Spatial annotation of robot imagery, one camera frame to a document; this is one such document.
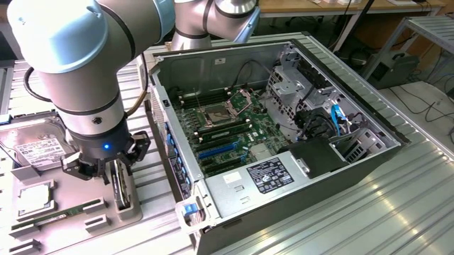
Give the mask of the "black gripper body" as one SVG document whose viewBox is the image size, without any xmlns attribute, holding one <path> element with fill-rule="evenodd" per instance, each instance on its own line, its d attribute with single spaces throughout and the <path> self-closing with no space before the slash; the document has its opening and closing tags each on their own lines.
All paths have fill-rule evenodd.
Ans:
<svg viewBox="0 0 454 255">
<path fill-rule="evenodd" d="M 77 159 L 82 164 L 99 165 L 115 159 L 131 161 L 127 151 L 133 139 L 127 124 L 117 124 L 109 131 L 96 135 L 81 135 L 70 130 L 69 134 L 78 147 Z"/>
</svg>

